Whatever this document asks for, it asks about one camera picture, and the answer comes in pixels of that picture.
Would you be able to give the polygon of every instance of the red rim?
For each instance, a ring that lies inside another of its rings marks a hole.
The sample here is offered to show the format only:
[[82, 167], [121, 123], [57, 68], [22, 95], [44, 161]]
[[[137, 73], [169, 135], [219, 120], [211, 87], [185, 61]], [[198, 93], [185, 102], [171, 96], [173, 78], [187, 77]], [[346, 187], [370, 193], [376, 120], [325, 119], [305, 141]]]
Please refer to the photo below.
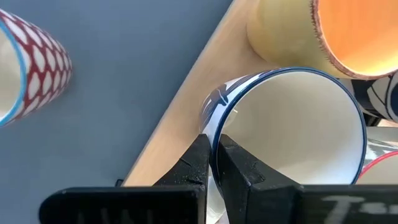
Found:
[[378, 157], [377, 159], [373, 160], [371, 163], [369, 163], [368, 165], [366, 165], [366, 166], [363, 168], [361, 174], [359, 175], [359, 178], [361, 178], [362, 175], [364, 175], [370, 168], [372, 168], [373, 166], [375, 166], [375, 165], [378, 164], [379, 162], [381, 162], [381, 161], [383, 161], [384, 159], [387, 159], [387, 158], [389, 158], [389, 157], [391, 157], [391, 156], [396, 156], [396, 155], [398, 155], [398, 151], [388, 152], [388, 153], [385, 153], [384, 155]]

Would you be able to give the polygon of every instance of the ceramic cup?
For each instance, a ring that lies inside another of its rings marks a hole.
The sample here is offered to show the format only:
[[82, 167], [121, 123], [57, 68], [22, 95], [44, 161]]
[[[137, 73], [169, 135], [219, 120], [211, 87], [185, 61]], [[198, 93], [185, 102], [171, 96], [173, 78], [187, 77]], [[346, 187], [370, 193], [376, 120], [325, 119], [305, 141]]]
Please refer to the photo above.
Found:
[[398, 184], [398, 128], [367, 127], [368, 147], [357, 184]]
[[71, 75], [72, 62], [58, 41], [0, 9], [0, 127], [52, 101]]
[[250, 44], [280, 66], [307, 66], [371, 80], [398, 69], [395, 0], [259, 0]]
[[354, 95], [364, 113], [398, 122], [398, 73], [378, 80], [340, 82]]
[[364, 167], [357, 184], [398, 184], [398, 151], [383, 154]]
[[201, 117], [217, 184], [221, 134], [300, 184], [353, 184], [362, 169], [362, 112], [338, 80], [312, 68], [281, 68], [226, 82], [210, 93]]

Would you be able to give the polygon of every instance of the yellow ceramic cup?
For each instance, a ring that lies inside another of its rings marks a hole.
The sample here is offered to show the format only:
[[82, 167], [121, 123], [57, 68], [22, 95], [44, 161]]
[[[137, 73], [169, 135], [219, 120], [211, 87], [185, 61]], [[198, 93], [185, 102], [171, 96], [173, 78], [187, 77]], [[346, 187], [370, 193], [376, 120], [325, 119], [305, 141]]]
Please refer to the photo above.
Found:
[[253, 49], [282, 67], [371, 80], [398, 70], [397, 0], [259, 0]]

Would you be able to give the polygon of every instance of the gray background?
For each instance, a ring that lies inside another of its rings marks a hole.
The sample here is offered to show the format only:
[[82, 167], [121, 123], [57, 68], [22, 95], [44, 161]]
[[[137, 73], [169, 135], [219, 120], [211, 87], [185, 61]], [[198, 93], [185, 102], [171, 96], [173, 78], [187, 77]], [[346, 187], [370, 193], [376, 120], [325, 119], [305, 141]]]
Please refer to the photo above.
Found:
[[129, 172], [231, 0], [1, 0], [69, 51], [69, 88], [0, 129], [0, 222]]

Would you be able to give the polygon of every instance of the red patterned cup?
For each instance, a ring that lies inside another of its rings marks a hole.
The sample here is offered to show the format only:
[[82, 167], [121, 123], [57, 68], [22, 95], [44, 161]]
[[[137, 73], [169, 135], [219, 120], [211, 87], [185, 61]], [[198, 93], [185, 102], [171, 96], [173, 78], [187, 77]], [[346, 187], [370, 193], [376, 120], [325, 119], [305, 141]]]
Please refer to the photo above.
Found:
[[0, 127], [52, 101], [71, 75], [72, 62], [58, 41], [0, 9]]

